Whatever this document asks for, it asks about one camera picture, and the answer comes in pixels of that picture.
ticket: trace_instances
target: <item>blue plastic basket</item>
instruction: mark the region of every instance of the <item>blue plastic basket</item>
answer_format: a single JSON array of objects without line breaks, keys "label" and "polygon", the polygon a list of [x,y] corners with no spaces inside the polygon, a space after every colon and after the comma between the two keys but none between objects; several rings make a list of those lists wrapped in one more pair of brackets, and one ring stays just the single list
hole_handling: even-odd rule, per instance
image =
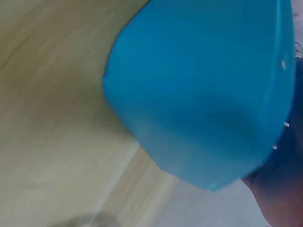
[{"label": "blue plastic basket", "polygon": [[290,0],[151,0],[123,29],[106,98],[159,167],[217,190],[261,165],[294,91]]}]

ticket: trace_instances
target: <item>light wood surface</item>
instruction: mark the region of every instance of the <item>light wood surface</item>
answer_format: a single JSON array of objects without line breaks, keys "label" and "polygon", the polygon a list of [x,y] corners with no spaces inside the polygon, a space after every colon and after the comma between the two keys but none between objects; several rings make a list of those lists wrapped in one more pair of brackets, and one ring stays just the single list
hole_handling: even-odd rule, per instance
[{"label": "light wood surface", "polygon": [[176,179],[102,94],[146,0],[0,0],[0,226],[147,227]]}]

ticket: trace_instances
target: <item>blue plastic container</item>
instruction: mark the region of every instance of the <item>blue plastic container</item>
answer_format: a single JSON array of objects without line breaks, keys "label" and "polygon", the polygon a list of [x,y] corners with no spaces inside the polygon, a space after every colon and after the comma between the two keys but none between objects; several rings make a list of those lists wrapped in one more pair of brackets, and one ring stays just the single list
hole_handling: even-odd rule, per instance
[{"label": "blue plastic container", "polygon": [[217,190],[271,152],[294,55],[290,0],[151,0],[114,44],[104,90],[161,169]]}]

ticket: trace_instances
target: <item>white wall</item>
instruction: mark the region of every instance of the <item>white wall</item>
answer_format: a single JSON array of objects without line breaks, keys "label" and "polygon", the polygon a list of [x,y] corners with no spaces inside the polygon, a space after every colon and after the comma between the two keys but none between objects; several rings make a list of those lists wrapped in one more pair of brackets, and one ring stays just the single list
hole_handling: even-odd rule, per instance
[{"label": "white wall", "polygon": [[153,227],[268,227],[242,181],[219,192],[178,183]]}]

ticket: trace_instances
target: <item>wooden floor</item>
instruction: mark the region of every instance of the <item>wooden floor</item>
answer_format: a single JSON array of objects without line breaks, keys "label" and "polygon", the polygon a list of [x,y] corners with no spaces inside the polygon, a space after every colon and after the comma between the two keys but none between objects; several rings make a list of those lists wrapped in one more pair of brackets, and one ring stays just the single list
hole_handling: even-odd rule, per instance
[{"label": "wooden floor", "polygon": [[0,0],[0,226],[147,227],[176,179],[107,107],[111,46],[147,0]]}]

